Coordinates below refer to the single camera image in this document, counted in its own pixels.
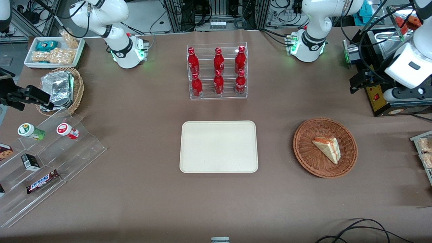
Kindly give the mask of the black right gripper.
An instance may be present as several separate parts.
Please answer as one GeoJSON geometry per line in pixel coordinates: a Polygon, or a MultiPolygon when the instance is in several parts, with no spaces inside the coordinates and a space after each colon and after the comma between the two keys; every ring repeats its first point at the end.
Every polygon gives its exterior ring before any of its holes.
{"type": "Polygon", "coordinates": [[[22,102],[26,101],[26,97],[48,111],[54,109],[54,103],[50,102],[51,96],[33,85],[28,85],[26,88],[19,86],[1,86],[0,88],[0,100],[4,106],[23,111],[25,104],[22,102]]]}

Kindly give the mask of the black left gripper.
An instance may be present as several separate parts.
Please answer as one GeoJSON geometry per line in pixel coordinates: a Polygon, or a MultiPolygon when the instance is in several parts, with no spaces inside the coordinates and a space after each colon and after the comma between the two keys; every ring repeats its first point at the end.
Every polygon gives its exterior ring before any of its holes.
{"type": "Polygon", "coordinates": [[[388,77],[384,72],[378,72],[382,77],[378,77],[377,74],[373,74],[372,70],[362,69],[358,72],[358,81],[350,81],[350,93],[361,89],[369,89],[373,87],[381,86],[383,90],[393,88],[393,80],[388,77]]]}

